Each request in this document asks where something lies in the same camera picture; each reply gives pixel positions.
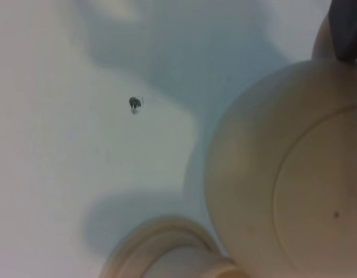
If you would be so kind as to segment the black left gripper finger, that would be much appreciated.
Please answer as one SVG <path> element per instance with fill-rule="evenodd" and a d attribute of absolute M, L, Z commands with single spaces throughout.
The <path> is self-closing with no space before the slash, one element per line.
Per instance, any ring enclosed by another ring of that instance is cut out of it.
<path fill-rule="evenodd" d="M 332 0 L 328 19 L 336 57 L 357 60 L 357 0 Z"/>

